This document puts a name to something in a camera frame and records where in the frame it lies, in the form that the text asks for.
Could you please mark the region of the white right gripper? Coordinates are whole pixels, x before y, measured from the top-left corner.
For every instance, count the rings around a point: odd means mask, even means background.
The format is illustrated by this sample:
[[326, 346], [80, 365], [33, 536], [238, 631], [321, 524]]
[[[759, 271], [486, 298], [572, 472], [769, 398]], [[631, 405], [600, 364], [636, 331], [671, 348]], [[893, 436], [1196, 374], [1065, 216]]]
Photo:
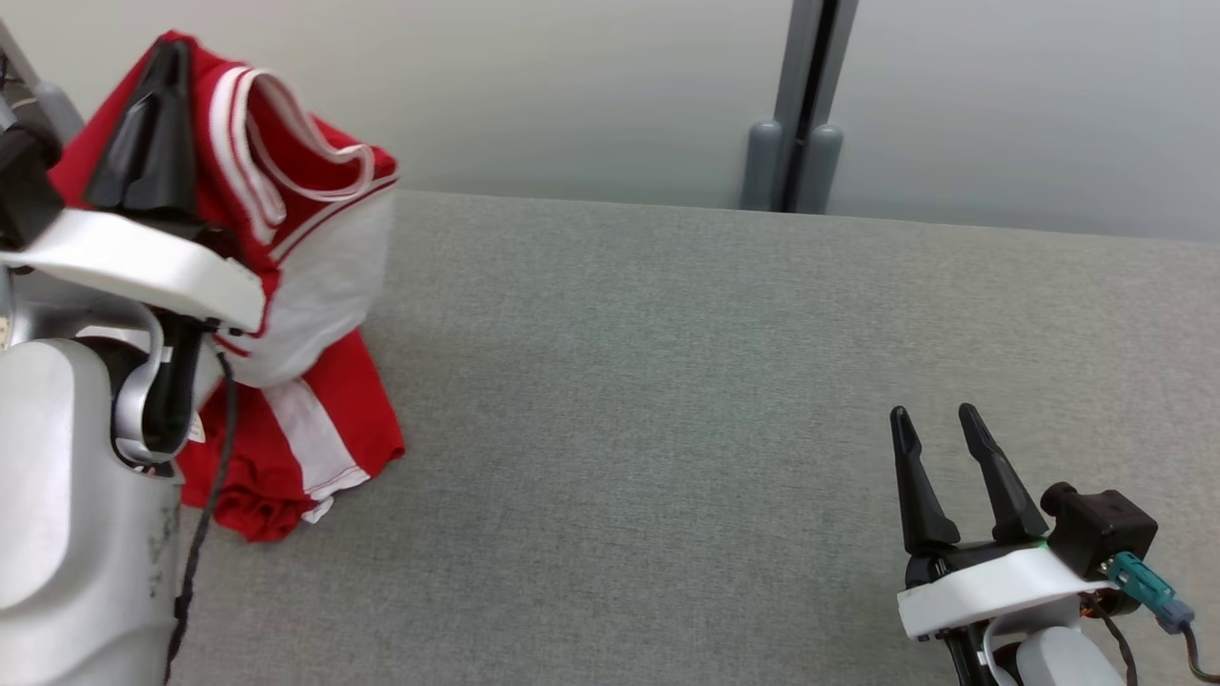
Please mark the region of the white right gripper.
[[[958, 416], [967, 450], [985, 478], [994, 518], [992, 540], [1017, 544], [1042, 538], [1049, 526], [977, 408], [963, 403]], [[1077, 630], [1082, 594], [1109, 591], [1111, 582], [1080, 577], [1046, 546], [1009, 552], [956, 572], [937, 568], [943, 560], [932, 553], [952, 551], [963, 535], [946, 516], [928, 481], [921, 461], [924, 443], [910, 413], [894, 406], [889, 421], [904, 551], [913, 555], [906, 563], [906, 590], [897, 594], [906, 638], [935, 637], [978, 623], [993, 624], [997, 636], [1037, 634], [1046, 627]]]

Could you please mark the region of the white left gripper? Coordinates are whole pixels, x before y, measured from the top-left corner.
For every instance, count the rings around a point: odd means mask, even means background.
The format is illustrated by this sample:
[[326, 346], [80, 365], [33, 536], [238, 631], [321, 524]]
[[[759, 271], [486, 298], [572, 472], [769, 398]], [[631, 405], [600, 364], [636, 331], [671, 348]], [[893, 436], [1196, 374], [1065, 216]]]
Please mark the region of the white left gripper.
[[260, 330], [262, 282], [234, 259], [134, 220], [199, 222], [193, 51], [159, 40], [102, 149], [84, 199], [63, 209], [29, 247], [2, 251], [5, 269], [120, 295], [228, 330]]

